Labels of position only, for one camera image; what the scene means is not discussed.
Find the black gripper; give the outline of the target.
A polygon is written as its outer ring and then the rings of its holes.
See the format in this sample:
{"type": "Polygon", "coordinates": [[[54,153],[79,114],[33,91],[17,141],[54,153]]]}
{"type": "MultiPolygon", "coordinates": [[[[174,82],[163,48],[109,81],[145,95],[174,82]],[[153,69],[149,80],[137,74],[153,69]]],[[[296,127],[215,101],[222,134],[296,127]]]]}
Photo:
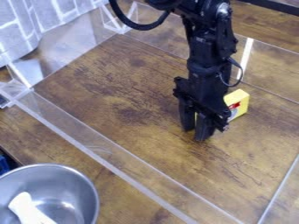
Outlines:
{"type": "Polygon", "coordinates": [[[203,65],[189,59],[187,69],[187,78],[174,78],[173,95],[179,102],[183,129],[195,129],[195,139],[205,141],[215,130],[223,132],[230,125],[231,112],[225,94],[230,88],[231,62],[225,59],[214,65],[203,65]]]}

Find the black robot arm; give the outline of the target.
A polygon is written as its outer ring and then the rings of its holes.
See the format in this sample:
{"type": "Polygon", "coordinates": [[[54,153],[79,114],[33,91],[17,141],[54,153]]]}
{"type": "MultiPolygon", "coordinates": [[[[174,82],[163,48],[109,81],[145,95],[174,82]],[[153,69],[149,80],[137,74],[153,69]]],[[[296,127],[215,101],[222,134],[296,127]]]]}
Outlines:
{"type": "Polygon", "coordinates": [[[174,96],[179,101],[182,128],[195,132],[195,139],[209,139],[225,131],[231,116],[225,94],[233,86],[231,55],[238,39],[231,27],[230,0],[146,0],[158,10],[182,17],[190,47],[189,76],[174,78],[174,96]]]}

